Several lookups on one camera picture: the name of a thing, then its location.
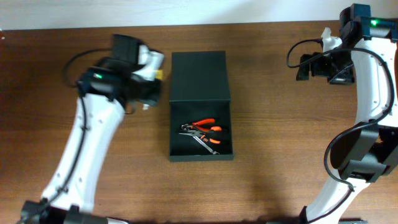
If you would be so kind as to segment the yellow black stubby screwdriver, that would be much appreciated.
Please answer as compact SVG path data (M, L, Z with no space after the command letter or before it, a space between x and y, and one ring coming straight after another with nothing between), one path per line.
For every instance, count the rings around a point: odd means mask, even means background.
M144 99L141 100L141 102L143 103L143 110L148 110L150 107L158 105L162 89L163 77L163 70L156 70L154 81L145 82L142 94Z

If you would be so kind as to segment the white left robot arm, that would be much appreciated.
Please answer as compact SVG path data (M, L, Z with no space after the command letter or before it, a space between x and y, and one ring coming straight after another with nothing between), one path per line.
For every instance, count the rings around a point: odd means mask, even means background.
M164 54L143 40L115 34L109 56L75 83L76 114L62 158L39 202L26 201L19 223L124 223L92 213L109 145L128 104L145 109L160 99Z

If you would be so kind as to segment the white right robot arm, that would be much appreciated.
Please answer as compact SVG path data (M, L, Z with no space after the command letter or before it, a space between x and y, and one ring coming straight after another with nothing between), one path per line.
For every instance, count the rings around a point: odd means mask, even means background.
M334 137L323 158L328 180L299 215L300 223L340 223L355 197L397 167L397 91L394 73L397 23L353 4L340 14L340 33L325 29L321 52L304 54L298 81L325 77L331 85L356 85L353 127Z

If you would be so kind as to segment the red handled cutting pliers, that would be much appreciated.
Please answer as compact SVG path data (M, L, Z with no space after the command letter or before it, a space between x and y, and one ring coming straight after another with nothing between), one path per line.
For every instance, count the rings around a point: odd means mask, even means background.
M215 123L214 118L206 118L206 119L202 119L202 120L195 121L192 123L183 124L181 126L181 129L182 130L198 130L198 131L203 131L203 132L220 131L221 128L219 126L212 126L210 128L204 127L206 125L214 124L214 123Z

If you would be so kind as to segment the silver ring wrench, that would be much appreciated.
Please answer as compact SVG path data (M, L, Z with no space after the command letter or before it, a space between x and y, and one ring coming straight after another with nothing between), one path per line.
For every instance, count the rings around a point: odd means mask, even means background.
M204 143L204 142L201 142L201 141L199 140L198 137L193 137L193 136L192 136L192 138L193 138L194 140L196 140L198 143L200 143L207 151L209 151L210 154L213 154L213 155L219 154L219 152L214 151L214 150L208 145L208 143L210 143L210 142Z

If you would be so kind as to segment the orange black long-nose pliers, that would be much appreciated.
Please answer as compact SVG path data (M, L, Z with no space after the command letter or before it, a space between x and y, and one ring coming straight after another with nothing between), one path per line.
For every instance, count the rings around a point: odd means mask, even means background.
M220 134L222 128L220 126L213 126L211 128L202 128L199 126L184 126L183 130L180 132L182 135L198 137L201 142L204 143L213 143L213 144L220 144L221 141L211 138L211 134Z

